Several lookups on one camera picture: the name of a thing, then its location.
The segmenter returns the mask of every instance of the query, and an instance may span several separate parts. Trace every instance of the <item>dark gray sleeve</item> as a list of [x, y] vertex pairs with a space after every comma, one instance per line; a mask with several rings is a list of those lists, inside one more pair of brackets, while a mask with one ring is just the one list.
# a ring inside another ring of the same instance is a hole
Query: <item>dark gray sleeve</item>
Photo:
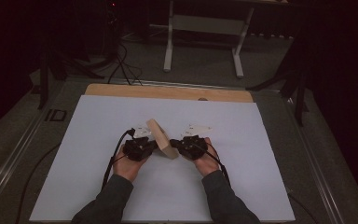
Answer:
[[202, 179], [208, 200], [209, 212], [215, 223], [260, 223], [245, 203], [235, 195], [221, 171], [214, 171]]
[[83, 207], [72, 219], [73, 224], [121, 223], [123, 210], [133, 185], [120, 175], [112, 175], [96, 199]]

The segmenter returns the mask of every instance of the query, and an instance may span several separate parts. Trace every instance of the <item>person's right hand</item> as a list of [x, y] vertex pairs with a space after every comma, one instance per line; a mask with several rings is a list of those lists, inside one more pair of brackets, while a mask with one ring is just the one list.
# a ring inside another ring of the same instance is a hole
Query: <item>person's right hand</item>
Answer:
[[[205, 142], [208, 145], [208, 152], [217, 158], [216, 152], [211, 147], [211, 140], [209, 137], [205, 138]], [[193, 161], [197, 169], [200, 171], [202, 176], [206, 176], [213, 171], [219, 170], [219, 164], [211, 156], [204, 153], [202, 157]]]

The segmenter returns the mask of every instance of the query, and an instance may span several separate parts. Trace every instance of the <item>white tabletop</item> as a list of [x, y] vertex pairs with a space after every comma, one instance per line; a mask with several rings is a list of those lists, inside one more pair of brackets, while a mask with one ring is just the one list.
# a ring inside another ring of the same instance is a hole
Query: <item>white tabletop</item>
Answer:
[[[190, 124], [212, 127], [201, 137], [211, 138], [237, 196], [261, 221], [295, 220], [256, 104], [86, 95], [30, 220], [71, 220], [99, 193], [120, 136], [131, 127], [146, 127], [149, 119], [173, 139], [181, 139]], [[200, 180], [192, 162], [153, 153], [133, 183], [123, 221], [211, 221]]]

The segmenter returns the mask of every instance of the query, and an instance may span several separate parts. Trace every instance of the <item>wooden desk top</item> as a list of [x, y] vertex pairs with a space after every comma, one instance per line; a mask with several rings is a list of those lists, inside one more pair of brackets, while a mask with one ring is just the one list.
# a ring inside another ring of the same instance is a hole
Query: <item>wooden desk top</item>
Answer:
[[253, 98], [248, 91], [208, 90], [181, 87], [127, 86], [112, 84], [90, 84], [86, 95], [106, 95], [141, 98], [160, 98], [176, 100], [252, 103]]

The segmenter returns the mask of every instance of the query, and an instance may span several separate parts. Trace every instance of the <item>gray floor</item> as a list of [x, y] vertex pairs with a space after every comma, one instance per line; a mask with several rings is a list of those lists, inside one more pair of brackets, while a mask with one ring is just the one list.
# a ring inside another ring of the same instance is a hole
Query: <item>gray floor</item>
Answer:
[[[156, 42], [149, 44], [123, 41], [128, 50], [125, 62], [142, 68], [139, 79], [144, 85], [202, 85], [243, 90], [272, 77], [291, 44], [291, 40], [280, 38], [247, 37], [241, 52], [246, 77], [237, 79], [229, 48], [190, 48], [187, 42], [176, 41], [170, 73], [162, 71], [165, 46], [159, 44], [158, 37]], [[97, 73], [108, 77], [114, 67]], [[132, 71], [135, 75], [140, 74], [137, 69], [132, 68]], [[123, 83], [122, 78], [119, 72], [112, 83]], [[57, 94], [52, 91], [48, 109], [67, 110], [69, 114], [63, 122], [40, 122], [33, 138], [27, 142], [26, 151], [0, 194], [0, 223], [15, 221], [28, 174], [42, 155], [61, 142], [80, 95], [90, 83], [106, 80], [91, 80], [72, 74], [64, 83], [51, 83], [52, 90], [54, 86], [62, 87], [56, 88]], [[276, 92], [281, 85], [278, 83], [265, 91], [252, 92], [252, 95], [260, 109], [285, 186], [319, 223], [358, 223], [358, 187], [311, 92], [307, 91], [306, 95], [309, 112], [303, 114], [305, 126], [300, 128], [294, 122], [292, 105]], [[0, 167], [16, 149], [28, 125], [46, 116], [46, 111], [36, 110], [37, 106], [38, 96], [27, 94], [0, 120]], [[34, 173], [22, 206], [21, 223], [28, 223], [54, 154], [49, 154]], [[291, 203], [296, 215], [296, 221], [292, 223], [314, 223], [298, 203]]]

